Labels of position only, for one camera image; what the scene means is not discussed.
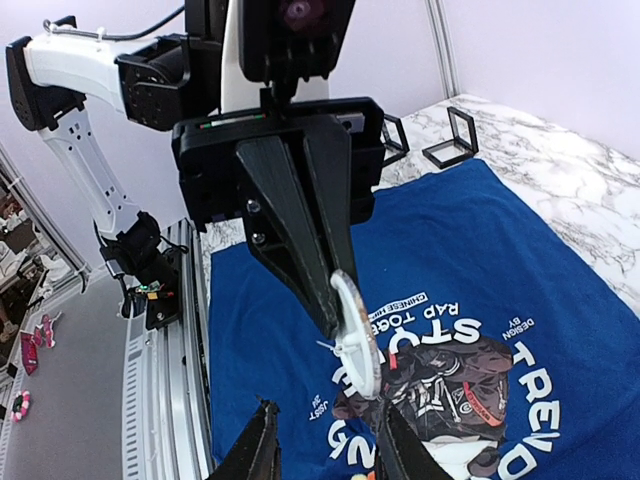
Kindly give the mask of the orange yellow flower brooch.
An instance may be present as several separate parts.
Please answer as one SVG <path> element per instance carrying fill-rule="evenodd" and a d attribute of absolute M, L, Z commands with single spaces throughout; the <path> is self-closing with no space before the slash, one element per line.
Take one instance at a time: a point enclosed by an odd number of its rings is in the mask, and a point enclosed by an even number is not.
<path fill-rule="evenodd" d="M 375 480 L 376 475 L 374 471 L 370 471 L 368 473 L 358 473 L 353 475 L 350 480 Z"/>

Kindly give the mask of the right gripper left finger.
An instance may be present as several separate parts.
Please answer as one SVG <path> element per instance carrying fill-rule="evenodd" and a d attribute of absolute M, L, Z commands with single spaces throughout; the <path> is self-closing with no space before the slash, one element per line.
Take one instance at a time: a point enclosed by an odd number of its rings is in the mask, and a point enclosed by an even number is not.
<path fill-rule="evenodd" d="M 274 401 L 261 400 L 236 442 L 207 480 L 280 478 L 278 414 Z"/>

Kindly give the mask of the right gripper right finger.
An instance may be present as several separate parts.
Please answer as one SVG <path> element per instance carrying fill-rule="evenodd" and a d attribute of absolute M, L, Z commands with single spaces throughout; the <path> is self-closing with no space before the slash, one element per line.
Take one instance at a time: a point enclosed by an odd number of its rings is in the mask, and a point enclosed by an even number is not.
<path fill-rule="evenodd" d="M 378 412 L 374 461 L 376 479 L 453 479 L 422 445 L 393 404 L 382 404 Z"/>

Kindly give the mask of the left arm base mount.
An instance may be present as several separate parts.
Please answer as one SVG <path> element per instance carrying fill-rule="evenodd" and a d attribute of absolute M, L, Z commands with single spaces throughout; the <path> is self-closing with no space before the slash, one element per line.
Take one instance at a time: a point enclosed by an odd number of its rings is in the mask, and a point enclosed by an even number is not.
<path fill-rule="evenodd" d="M 150 286 L 127 287 L 124 280 L 124 298 L 120 307 L 122 318 L 129 320 L 143 315 L 147 330 L 160 330 L 180 319 L 183 313 L 183 257 L 187 251 L 171 247 L 162 253 L 174 274 L 173 282 L 152 283 Z"/>

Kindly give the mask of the blue printed t-shirt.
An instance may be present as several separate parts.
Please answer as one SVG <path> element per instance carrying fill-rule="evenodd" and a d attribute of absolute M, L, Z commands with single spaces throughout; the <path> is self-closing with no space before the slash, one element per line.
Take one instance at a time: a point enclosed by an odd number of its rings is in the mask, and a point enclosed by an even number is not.
<path fill-rule="evenodd" d="M 635 479 L 639 321 L 480 160 L 379 191 L 352 230 L 381 394 L 456 479 Z M 374 471 L 363 399 L 245 245 L 212 257 L 212 454 L 260 399 L 286 479 Z"/>

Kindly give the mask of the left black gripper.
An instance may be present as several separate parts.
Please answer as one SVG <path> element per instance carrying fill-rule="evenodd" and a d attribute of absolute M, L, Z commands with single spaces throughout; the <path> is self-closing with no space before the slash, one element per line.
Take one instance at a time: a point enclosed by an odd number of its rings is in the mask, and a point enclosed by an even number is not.
<path fill-rule="evenodd" d="M 357 275 L 351 227 L 373 213 L 383 122 L 373 99 L 355 97 L 184 121 L 173 131 L 197 228 L 241 220 L 249 251 L 330 340 L 338 327 L 330 277 L 337 269 Z"/>

